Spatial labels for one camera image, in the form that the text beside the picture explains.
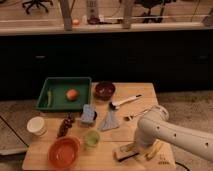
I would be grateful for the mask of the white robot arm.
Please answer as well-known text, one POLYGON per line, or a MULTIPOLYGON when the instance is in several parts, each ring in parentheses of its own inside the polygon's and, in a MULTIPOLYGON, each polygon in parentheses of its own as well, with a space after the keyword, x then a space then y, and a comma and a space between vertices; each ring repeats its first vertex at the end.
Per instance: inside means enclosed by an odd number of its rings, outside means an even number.
POLYGON ((169 113, 161 105, 145 110, 134 133, 136 146, 148 149, 159 139, 213 162, 213 134, 171 124, 168 119, 169 113))

